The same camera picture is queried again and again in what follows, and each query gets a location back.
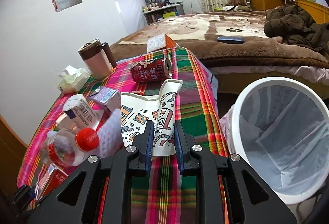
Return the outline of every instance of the red hat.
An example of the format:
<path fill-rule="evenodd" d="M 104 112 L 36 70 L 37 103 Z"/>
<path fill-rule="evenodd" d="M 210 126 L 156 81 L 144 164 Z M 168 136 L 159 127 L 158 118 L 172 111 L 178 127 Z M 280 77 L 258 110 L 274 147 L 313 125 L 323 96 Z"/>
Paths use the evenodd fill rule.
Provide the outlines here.
<path fill-rule="evenodd" d="M 84 128 L 75 135 L 75 142 L 82 151 L 89 152 L 98 147 L 99 137 L 92 128 Z"/>

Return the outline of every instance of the yellow box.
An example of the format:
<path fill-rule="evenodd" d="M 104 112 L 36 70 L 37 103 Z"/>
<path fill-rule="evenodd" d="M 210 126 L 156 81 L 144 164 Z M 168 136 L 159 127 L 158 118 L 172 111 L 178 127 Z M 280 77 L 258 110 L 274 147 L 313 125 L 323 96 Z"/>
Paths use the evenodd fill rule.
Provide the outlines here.
<path fill-rule="evenodd" d="M 171 12 L 171 13 L 166 13 L 166 14 L 163 14 L 163 18 L 168 18 L 168 17 L 171 17 L 171 16 L 175 16 L 175 12 Z"/>

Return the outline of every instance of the barcode label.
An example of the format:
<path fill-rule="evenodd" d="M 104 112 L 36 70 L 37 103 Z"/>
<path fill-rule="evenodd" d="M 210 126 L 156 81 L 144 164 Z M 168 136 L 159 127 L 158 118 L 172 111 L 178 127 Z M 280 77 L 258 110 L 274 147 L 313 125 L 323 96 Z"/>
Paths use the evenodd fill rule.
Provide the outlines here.
<path fill-rule="evenodd" d="M 86 116 L 88 114 L 88 109 L 84 106 L 84 104 L 80 104 L 78 106 L 78 110 L 81 112 L 83 116 Z"/>
<path fill-rule="evenodd" d="M 105 103 L 112 95 L 115 93 L 116 90 L 110 90 L 102 99 L 101 103 Z"/>

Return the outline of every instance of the dark puffer jacket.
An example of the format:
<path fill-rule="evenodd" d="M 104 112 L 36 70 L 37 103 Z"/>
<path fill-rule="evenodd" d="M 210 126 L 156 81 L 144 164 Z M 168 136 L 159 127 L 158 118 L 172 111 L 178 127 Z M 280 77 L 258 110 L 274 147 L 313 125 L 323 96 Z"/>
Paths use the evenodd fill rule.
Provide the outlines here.
<path fill-rule="evenodd" d="M 317 24 L 300 6 L 287 5 L 270 9 L 266 18 L 266 36 L 281 36 L 287 44 L 299 45 L 322 54 L 329 53 L 329 23 Z"/>

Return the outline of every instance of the triangular cutout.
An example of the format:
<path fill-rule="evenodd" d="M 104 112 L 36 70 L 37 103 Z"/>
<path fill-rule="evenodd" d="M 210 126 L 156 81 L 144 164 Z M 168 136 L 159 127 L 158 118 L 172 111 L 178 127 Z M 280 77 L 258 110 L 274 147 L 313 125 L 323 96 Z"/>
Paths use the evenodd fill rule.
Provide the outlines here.
<path fill-rule="evenodd" d="M 257 205 L 269 199 L 269 195 L 263 190 L 263 188 L 257 183 L 257 181 L 249 174 L 248 171 L 243 170 L 242 176 L 247 187 L 250 202 L 253 205 Z"/>
<path fill-rule="evenodd" d="M 81 172 L 70 184 L 58 195 L 58 201 L 70 206 L 75 206 L 85 180 L 86 172 Z"/>

